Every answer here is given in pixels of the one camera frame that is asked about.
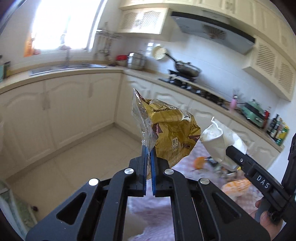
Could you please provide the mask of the right human hand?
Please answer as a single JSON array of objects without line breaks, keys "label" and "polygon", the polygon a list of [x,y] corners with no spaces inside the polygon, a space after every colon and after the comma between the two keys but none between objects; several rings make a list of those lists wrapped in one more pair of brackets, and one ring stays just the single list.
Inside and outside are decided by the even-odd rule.
[{"label": "right human hand", "polygon": [[273,240],[278,233],[280,232],[282,225],[283,225],[283,220],[281,220],[277,225],[274,224],[267,211],[263,212],[260,216],[260,225],[263,226],[269,233],[270,239]]}]

